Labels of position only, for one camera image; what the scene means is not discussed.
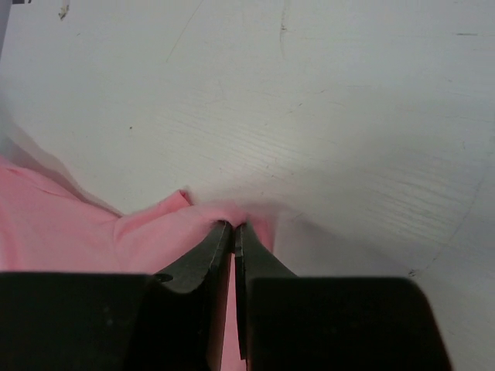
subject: wrinkled fabric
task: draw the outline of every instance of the wrinkled fabric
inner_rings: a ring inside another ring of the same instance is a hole
[[[194,206],[178,191],[157,205],[117,216],[82,202],[48,178],[0,158],[0,270],[153,274],[195,247],[217,220],[249,217],[271,246],[267,224],[232,202]],[[240,361],[234,275],[230,276],[222,370]]]

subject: white surface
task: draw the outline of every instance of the white surface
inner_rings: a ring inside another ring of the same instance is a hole
[[[281,203],[288,266],[410,273],[456,368],[495,369],[494,2],[59,10],[12,7],[4,152],[123,213],[184,186]]]

